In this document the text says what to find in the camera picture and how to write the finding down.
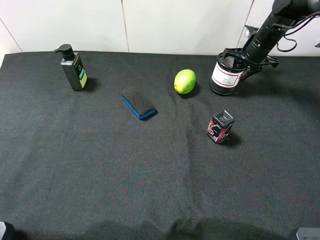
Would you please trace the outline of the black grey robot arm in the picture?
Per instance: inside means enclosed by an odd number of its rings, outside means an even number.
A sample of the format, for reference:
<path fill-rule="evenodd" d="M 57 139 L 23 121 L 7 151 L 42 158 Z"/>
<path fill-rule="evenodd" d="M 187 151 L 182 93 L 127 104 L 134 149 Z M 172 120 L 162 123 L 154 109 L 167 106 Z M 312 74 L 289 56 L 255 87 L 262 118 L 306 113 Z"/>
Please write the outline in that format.
<path fill-rule="evenodd" d="M 262 70 L 263 66 L 276 68 L 279 61 L 269 56 L 278 42 L 303 23 L 309 23 L 320 15 L 318 0 L 275 0 L 272 10 L 261 27 L 252 32 L 242 48 L 226 48 L 217 57 L 217 62 L 229 72 L 244 72 L 240 79 Z"/>

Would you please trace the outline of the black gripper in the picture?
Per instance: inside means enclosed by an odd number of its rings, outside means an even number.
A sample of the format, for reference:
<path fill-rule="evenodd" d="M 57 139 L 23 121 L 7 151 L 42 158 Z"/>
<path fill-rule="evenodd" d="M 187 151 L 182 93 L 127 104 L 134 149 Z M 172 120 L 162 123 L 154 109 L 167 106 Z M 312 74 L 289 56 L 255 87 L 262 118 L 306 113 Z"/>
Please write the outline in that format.
<path fill-rule="evenodd" d="M 217 62 L 230 73 L 243 71 L 239 79 L 240 82 L 261 72 L 264 66 L 276 68 L 280 63 L 277 58 L 269 55 L 265 56 L 263 60 L 252 60 L 245 54 L 242 48 L 225 48 L 217 56 Z"/>

